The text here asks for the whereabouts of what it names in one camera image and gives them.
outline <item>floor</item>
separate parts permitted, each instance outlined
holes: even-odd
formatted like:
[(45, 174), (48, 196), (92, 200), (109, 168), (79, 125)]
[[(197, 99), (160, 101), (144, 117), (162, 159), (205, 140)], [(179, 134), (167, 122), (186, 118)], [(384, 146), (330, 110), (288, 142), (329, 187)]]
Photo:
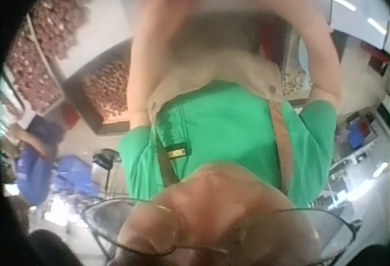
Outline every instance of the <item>floor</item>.
[[(360, 49), (360, 40), (349, 38), (341, 65), (344, 91), (339, 119), (345, 118), (345, 115), (354, 111), (376, 105), (385, 96), (390, 72), (387, 72), (385, 78), (382, 78), (367, 65), (368, 61), (369, 56)], [(308, 93), (304, 92), (296, 94), (293, 98), (303, 98), (307, 95)], [(116, 150), (120, 139), (120, 136), (98, 137), (83, 120), (80, 120), (71, 131), (67, 132), (65, 140), (60, 146), (60, 156), (76, 155), (86, 163), (91, 164), (94, 153), (104, 148)], [(102, 169), (93, 169), (93, 179), (101, 184), (102, 191), (106, 175)], [(126, 192), (126, 182), (121, 165), (114, 167), (111, 173), (109, 191)]]

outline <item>green shirt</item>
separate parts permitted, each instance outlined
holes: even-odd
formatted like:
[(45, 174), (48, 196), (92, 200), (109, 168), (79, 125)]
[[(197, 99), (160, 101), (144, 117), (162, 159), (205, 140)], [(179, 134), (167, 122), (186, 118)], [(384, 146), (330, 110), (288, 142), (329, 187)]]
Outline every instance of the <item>green shirt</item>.
[[(306, 207), (324, 188), (330, 168), (336, 112), (325, 101), (307, 105), (298, 115), (282, 108), (292, 152), (294, 173), (288, 197)], [(154, 134), (138, 127), (119, 143), (132, 198), (150, 200), (163, 190)], [(280, 170), (271, 112), (261, 99), (233, 83), (214, 82), (177, 97), (158, 115), (156, 131), (168, 150), (184, 147), (188, 156), (172, 161), (180, 180), (203, 164), (233, 162), (280, 189)]]

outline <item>eyeglasses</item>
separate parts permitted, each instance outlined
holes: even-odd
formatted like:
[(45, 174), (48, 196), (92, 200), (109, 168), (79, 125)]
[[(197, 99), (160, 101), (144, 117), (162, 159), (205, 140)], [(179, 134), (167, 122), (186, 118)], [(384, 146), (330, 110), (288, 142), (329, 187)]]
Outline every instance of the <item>eyeglasses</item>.
[[(183, 244), (185, 233), (181, 232), (177, 214), (148, 201), (102, 201), (86, 208), (82, 218), (97, 240), (108, 242), (111, 251), (119, 248), (133, 255), (165, 259), (186, 250), (199, 250), (221, 257), (225, 260), (221, 265), (324, 265), (341, 255), (356, 238), (354, 226), (317, 209), (248, 216), (212, 247), (198, 242)], [(125, 222), (135, 233), (134, 239), (118, 239)], [(112, 256), (110, 250), (103, 250), (107, 257)]]

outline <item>person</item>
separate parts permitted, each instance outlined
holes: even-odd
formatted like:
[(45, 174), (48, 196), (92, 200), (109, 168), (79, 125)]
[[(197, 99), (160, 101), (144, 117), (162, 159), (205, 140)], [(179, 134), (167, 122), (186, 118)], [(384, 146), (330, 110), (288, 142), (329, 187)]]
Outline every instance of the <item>person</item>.
[[(313, 87), (300, 114), (283, 99), (275, 64), (259, 56), (223, 50), (197, 57), (189, 68), (172, 68), (171, 46), (199, 2), (142, 5), (131, 49), (130, 131), (119, 152), (130, 197), (156, 207), (135, 206), (118, 234), (117, 243), (127, 250), (117, 251), (113, 265), (126, 265), (131, 251), (156, 254), (167, 244), (225, 249), (222, 241), (237, 228), (245, 230), (235, 241), (243, 235), (247, 247), (260, 243), (251, 234), (276, 236), (265, 234), (264, 225), (283, 229), (284, 238), (297, 237), (288, 226), (297, 226), (291, 217), (275, 223), (259, 217), (261, 231), (243, 224), (258, 214), (307, 208), (327, 180), (341, 78), (330, 29), (315, 1), (259, 0), (289, 22), (308, 49)], [(318, 237), (303, 217), (296, 220), (307, 239), (296, 240), (302, 248), (294, 251), (318, 255)], [(240, 249), (232, 265), (258, 260), (258, 248)], [(173, 260), (189, 265), (194, 256), (186, 255)]]
[(55, 157), (65, 132), (58, 124), (35, 116), (27, 130), (15, 123), (9, 127), (9, 134), (20, 140), (19, 147), (8, 145), (7, 149), (20, 197), (29, 206), (39, 206), (48, 197)]

